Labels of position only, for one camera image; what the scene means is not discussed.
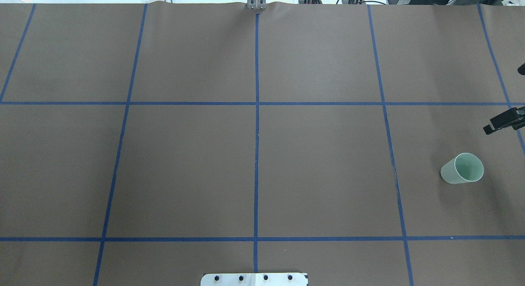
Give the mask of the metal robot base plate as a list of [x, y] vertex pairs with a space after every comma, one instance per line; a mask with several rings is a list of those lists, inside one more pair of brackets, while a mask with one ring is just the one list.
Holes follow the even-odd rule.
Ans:
[[209, 273], [203, 275], [201, 286], [308, 286], [307, 273]]

